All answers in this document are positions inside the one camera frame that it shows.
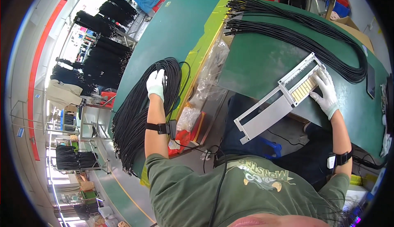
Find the white glove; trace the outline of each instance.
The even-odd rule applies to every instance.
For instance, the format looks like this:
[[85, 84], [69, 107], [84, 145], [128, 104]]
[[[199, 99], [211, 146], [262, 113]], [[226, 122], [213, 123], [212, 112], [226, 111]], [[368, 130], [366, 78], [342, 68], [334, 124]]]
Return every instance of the white glove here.
[[313, 79], [319, 85], [323, 97], [315, 92], [310, 92], [309, 95], [320, 105], [320, 108], [328, 116], [328, 120], [331, 120], [334, 112], [339, 109], [337, 105], [337, 93], [335, 92], [334, 84], [327, 70], [322, 71], [319, 69], [317, 73], [317, 75], [313, 75]]
[[156, 94], [160, 96], [161, 100], [164, 102], [163, 78], [164, 78], [164, 69], [161, 69], [159, 72], [154, 71], [150, 74], [147, 80], [147, 90], [148, 90], [149, 99], [151, 94]]

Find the green workbench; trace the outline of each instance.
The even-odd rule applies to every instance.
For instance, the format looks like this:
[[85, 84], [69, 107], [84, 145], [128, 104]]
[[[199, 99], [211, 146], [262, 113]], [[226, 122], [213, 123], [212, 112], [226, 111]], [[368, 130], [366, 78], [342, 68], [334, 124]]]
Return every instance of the green workbench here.
[[[191, 66], [190, 79], [181, 95], [180, 104], [172, 118], [178, 118], [189, 96], [200, 67], [206, 59], [215, 39], [221, 34], [228, 0], [165, 0], [152, 18], [127, 64], [113, 110], [116, 112], [130, 90], [146, 69], [158, 60], [174, 57]], [[182, 66], [182, 84], [185, 84], [188, 67]], [[133, 170], [141, 177], [145, 155], [137, 156]]]
[[[359, 45], [362, 45], [342, 28], [313, 13], [281, 3], [266, 2], [282, 9], [306, 14], [324, 21], [353, 38]], [[273, 23], [290, 28], [315, 40], [346, 64], [353, 67], [359, 66], [356, 53], [346, 43], [322, 35], [297, 22], [272, 16], [244, 16], [242, 19]], [[283, 41], [261, 34], [236, 35], [231, 43], [230, 53], [223, 66], [218, 85], [255, 99], [262, 99], [278, 86], [280, 78], [292, 70], [309, 53]], [[380, 85], [386, 84], [388, 73], [382, 63], [369, 50], [367, 60], [375, 69], [375, 99], [368, 96], [366, 92], [366, 80], [359, 84], [351, 84], [339, 76], [325, 62], [323, 64], [325, 64], [332, 76], [338, 104], [345, 119], [350, 140], [381, 160], [380, 151], [384, 126], [382, 125]], [[317, 125], [326, 128], [331, 127], [327, 116], [312, 98], [306, 98], [293, 109], [292, 113]]]

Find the clear plastic bag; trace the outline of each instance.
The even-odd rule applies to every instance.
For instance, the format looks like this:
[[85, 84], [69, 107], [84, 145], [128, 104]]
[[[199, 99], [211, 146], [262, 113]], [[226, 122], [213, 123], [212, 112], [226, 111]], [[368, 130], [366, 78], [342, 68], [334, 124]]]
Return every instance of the clear plastic bag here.
[[200, 109], [185, 106], [176, 124], [176, 129], [178, 131], [185, 130], [190, 132], [197, 118], [200, 116], [200, 113]]
[[218, 77], [230, 50], [227, 44], [219, 37], [212, 47], [209, 55], [198, 76], [198, 86], [194, 96], [190, 99], [190, 104], [194, 107], [202, 107], [204, 101], [217, 100], [226, 89], [218, 87]]

